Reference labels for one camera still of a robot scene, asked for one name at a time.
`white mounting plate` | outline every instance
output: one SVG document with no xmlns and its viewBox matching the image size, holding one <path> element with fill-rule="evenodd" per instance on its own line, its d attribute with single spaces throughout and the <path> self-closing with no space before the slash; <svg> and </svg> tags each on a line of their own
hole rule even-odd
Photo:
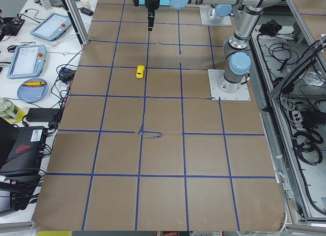
<svg viewBox="0 0 326 236">
<path fill-rule="evenodd" d="M 234 100 L 234 101 L 250 101 L 250 94 L 248 86 L 246 84 L 241 85 L 239 90 L 236 93 L 226 93 L 218 87 L 218 79 L 221 75 L 224 74 L 224 70 L 219 69 L 209 69 L 209 86 L 210 86 L 210 95 L 213 100 Z"/>
<path fill-rule="evenodd" d="M 202 21 L 202 25 L 215 25 L 215 26 L 222 26 L 222 27 L 231 27 L 232 22 L 230 16 L 226 16 L 221 19 L 211 20 L 209 19 L 207 13 L 210 6 L 199 6 L 200 11 L 200 19 Z"/>
</svg>

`barcode sticker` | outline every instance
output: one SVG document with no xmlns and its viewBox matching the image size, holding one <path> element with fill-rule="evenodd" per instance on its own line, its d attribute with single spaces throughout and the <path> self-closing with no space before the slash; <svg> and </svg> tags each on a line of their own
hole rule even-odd
<svg viewBox="0 0 326 236">
<path fill-rule="evenodd" d="M 39 142 L 41 141 L 41 137 L 42 137 L 42 130 L 34 130 L 32 137 L 31 137 L 31 142 Z"/>
</svg>

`yellow toy car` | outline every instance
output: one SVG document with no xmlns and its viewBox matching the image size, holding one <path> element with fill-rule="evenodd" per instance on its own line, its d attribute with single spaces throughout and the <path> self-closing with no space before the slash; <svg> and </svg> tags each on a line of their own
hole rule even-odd
<svg viewBox="0 0 326 236">
<path fill-rule="evenodd" d="M 142 79 L 144 77 L 145 72 L 145 66 L 144 65 L 138 65 L 137 66 L 137 72 L 136 72 L 136 78 Z"/>
</svg>

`paper cup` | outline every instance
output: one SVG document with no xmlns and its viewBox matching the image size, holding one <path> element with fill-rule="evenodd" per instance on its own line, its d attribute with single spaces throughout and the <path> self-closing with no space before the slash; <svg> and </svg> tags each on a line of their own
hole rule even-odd
<svg viewBox="0 0 326 236">
<path fill-rule="evenodd" d="M 80 0 L 80 2 L 84 8 L 91 9 L 90 0 Z"/>
</svg>

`yellow object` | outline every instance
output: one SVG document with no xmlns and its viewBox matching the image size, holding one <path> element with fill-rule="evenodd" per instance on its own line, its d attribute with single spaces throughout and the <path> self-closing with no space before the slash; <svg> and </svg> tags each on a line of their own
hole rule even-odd
<svg viewBox="0 0 326 236">
<path fill-rule="evenodd" d="M 138 65 L 137 66 L 137 72 L 136 72 L 136 78 L 142 79 L 144 77 L 145 72 L 145 66 L 144 65 Z"/>
<path fill-rule="evenodd" d="M 72 231 L 41 231 L 38 236 L 72 236 Z"/>
<path fill-rule="evenodd" d="M 16 106 L 12 101 L 0 97 L 0 117 L 10 123 L 18 123 L 25 115 L 24 111 Z"/>
<path fill-rule="evenodd" d="M 46 85 L 46 82 L 41 81 L 30 81 L 22 84 L 24 87 L 43 87 Z"/>
</svg>

